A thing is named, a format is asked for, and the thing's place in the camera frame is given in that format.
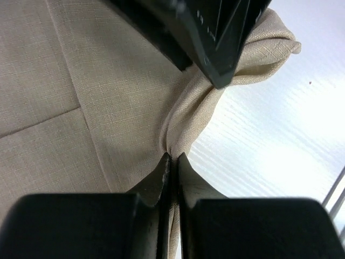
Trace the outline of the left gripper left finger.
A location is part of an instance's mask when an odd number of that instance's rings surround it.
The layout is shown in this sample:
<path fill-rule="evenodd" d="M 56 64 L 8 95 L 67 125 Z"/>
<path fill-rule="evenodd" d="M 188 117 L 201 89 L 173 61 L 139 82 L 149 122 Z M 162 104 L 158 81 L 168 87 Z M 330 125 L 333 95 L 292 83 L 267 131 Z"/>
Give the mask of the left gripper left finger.
<path fill-rule="evenodd" d="M 30 194 L 1 226 L 1 258 L 167 258 L 170 156 L 126 193 Z"/>

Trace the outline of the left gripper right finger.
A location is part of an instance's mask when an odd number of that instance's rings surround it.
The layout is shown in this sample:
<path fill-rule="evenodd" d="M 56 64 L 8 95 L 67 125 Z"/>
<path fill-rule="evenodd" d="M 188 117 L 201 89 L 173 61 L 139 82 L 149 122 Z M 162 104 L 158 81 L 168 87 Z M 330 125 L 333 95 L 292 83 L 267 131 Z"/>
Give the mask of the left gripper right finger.
<path fill-rule="evenodd" d="M 344 258 L 322 207 L 306 198 L 229 198 L 177 162 L 183 258 Z"/>

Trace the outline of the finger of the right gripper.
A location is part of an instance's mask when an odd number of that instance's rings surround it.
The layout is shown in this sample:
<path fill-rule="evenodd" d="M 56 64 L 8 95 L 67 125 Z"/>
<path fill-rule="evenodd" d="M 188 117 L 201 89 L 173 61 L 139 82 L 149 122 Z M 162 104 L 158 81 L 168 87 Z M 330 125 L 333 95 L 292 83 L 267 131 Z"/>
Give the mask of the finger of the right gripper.
<path fill-rule="evenodd" d="M 178 1 L 176 18 L 191 38 L 191 59 L 215 88 L 227 87 L 249 34 L 270 1 Z"/>
<path fill-rule="evenodd" d="M 192 65 L 192 60 L 173 38 L 168 28 L 138 1 L 104 1 L 131 27 L 138 31 L 180 71 Z"/>

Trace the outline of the beige cloth napkin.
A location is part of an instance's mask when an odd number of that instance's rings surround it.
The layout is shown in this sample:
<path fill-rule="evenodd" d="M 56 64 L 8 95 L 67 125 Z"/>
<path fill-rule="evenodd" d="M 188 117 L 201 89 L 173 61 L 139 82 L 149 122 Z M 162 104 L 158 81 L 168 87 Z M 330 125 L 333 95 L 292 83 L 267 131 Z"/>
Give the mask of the beige cloth napkin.
<path fill-rule="evenodd" d="M 1 1 L 1 221 L 28 194 L 130 190 L 222 94 L 102 1 Z"/>

